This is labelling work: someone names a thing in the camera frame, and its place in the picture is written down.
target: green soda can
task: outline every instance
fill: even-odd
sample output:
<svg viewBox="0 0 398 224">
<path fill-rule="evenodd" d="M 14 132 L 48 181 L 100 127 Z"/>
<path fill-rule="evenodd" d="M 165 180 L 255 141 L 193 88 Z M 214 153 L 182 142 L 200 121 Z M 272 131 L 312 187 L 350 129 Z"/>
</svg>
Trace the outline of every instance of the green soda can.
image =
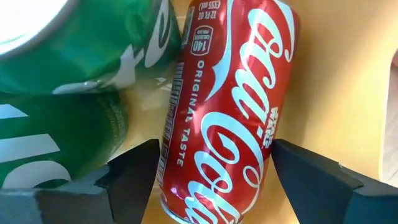
<svg viewBox="0 0 398 224">
<path fill-rule="evenodd" d="M 2 1 L 0 21 L 6 93 L 98 93 L 156 82 L 170 75 L 180 49 L 169 0 Z"/>
<path fill-rule="evenodd" d="M 103 166 L 126 138 L 117 93 L 0 93 L 0 188 L 57 187 Z"/>
</svg>

